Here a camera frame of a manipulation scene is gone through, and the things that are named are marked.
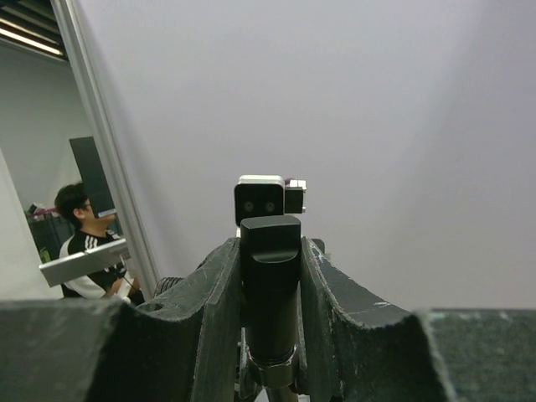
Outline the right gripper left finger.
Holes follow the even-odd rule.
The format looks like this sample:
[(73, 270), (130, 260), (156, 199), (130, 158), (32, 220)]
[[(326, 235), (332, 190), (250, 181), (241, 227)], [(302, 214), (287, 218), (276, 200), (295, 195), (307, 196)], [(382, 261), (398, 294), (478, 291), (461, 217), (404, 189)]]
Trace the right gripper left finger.
[(123, 301), (1, 305), (4, 401), (231, 401), (239, 338), (239, 242), (176, 286)]

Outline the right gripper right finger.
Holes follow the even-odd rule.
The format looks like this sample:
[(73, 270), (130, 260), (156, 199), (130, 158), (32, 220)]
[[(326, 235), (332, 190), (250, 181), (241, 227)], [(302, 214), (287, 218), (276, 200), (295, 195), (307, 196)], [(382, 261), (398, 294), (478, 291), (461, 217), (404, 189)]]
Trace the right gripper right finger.
[(302, 242), (307, 392), (314, 401), (532, 401), (535, 313), (406, 311)]

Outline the black T-shaped fitting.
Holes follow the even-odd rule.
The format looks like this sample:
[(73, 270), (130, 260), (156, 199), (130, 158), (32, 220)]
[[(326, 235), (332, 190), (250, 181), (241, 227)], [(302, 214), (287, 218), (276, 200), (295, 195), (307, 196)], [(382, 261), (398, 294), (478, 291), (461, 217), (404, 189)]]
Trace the black T-shaped fitting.
[(244, 219), (184, 278), (164, 278), (153, 300), (170, 318), (200, 309), (198, 357), (215, 368), (236, 360), (240, 329), (253, 358), (280, 363), (294, 351), (302, 223), (292, 215)]

